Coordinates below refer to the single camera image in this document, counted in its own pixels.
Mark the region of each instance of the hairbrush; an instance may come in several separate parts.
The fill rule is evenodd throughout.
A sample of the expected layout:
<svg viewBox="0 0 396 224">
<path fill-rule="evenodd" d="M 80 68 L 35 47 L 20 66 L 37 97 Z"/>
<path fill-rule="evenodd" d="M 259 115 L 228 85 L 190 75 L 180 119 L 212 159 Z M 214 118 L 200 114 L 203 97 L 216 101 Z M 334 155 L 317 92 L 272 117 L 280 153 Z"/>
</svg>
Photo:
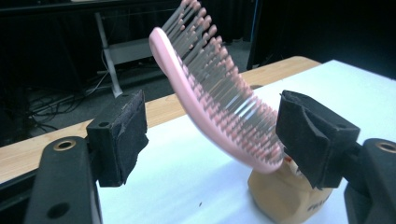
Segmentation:
<svg viewBox="0 0 396 224">
<path fill-rule="evenodd" d="M 183 0 L 149 36 L 157 64 L 192 122 L 218 147 L 261 173 L 284 157 L 277 112 L 263 103 L 238 72 L 216 25 L 196 0 Z"/>
</svg>

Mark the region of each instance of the white paper sheet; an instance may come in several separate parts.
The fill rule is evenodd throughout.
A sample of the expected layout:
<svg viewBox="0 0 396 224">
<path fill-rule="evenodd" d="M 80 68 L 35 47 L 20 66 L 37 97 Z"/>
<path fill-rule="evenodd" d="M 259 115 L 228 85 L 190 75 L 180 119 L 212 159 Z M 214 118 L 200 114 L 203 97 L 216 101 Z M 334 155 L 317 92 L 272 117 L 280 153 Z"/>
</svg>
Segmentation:
<svg viewBox="0 0 396 224">
<path fill-rule="evenodd" d="M 337 61 L 256 90 L 278 108 L 283 90 L 307 94 L 361 128 L 358 142 L 396 141 L 396 81 Z M 209 142 L 187 116 L 148 130 L 125 186 L 99 189 L 108 223 L 272 223 L 248 191 L 251 169 Z M 347 223 L 344 180 L 306 223 Z"/>
</svg>

